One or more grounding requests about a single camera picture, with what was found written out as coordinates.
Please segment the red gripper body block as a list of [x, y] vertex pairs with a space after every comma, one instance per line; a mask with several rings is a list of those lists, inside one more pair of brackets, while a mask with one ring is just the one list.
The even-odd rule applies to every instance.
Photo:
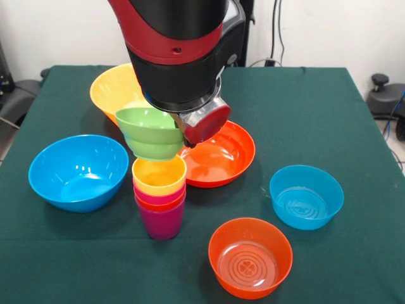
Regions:
[[191, 144], [199, 144], [213, 137], [225, 124], [231, 113], [228, 105], [219, 106], [200, 114], [202, 108], [185, 118], [184, 136]]

